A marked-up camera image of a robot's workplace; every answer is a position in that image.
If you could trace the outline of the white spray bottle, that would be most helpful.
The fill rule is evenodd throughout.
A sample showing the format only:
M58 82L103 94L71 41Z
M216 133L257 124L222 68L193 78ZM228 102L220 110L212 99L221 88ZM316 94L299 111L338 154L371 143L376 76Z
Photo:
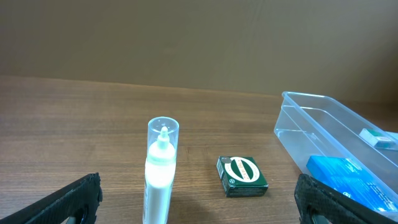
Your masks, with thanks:
M169 117L148 123L143 224L167 223L174 184L179 123Z

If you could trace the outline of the blue medicine box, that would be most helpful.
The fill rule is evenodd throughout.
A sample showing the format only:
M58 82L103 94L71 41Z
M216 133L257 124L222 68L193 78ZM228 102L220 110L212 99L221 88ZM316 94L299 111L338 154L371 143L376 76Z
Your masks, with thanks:
M396 201L366 170L348 158L310 156L312 176L343 195L377 212L396 212Z

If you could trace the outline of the clear plastic container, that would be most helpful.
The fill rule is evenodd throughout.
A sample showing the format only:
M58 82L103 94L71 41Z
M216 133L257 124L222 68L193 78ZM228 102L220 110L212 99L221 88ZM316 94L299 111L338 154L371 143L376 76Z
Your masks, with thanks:
M375 178L397 204L397 138L329 96L291 91L282 96L274 132L304 174L312 176L307 169L310 156L348 158ZM359 136L364 128L392 138L396 145L372 147ZM377 213L397 220L397 211Z

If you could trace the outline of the dark green small box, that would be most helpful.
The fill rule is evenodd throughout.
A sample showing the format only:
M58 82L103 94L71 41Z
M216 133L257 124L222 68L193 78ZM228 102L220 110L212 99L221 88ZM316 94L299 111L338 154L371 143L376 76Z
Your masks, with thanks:
M216 168L226 197L261 197L269 187L253 157L220 156Z

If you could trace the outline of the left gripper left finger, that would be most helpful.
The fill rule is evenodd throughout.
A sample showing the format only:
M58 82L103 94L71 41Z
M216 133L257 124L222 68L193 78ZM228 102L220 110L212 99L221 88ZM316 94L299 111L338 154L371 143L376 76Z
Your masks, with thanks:
M1 224L95 224L96 211L103 201L99 173L87 174L58 191L3 219Z

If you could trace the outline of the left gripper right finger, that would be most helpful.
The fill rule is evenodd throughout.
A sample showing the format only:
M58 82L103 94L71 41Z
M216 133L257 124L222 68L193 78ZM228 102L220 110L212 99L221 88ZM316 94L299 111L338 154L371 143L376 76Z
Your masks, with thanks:
M294 198L300 224L397 224L307 174L299 175Z

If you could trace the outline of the white green medicine box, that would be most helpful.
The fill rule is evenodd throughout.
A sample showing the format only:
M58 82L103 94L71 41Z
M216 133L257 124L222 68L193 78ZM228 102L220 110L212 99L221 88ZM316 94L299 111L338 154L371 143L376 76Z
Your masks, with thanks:
M360 132L359 136L372 147L376 148L392 149L396 145L395 141L392 138L387 137L373 129L364 128Z

